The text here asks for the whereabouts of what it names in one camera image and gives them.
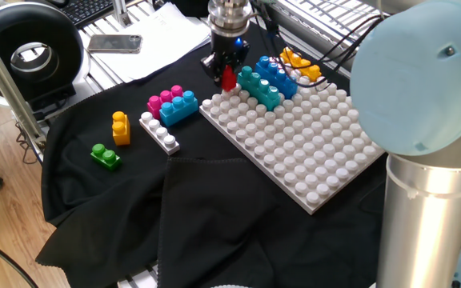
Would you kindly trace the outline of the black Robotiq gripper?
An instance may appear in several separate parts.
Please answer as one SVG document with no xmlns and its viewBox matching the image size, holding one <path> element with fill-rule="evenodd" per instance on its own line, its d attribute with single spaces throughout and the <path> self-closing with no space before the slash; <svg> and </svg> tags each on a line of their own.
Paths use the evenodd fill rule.
<svg viewBox="0 0 461 288">
<path fill-rule="evenodd" d="M 200 60 L 200 64 L 206 75 L 210 77 L 216 86 L 221 86 L 222 67 L 236 66 L 236 74 L 247 65 L 247 54 L 250 44 L 241 36 L 224 37 L 219 34 L 211 35 L 211 52 Z"/>
</svg>

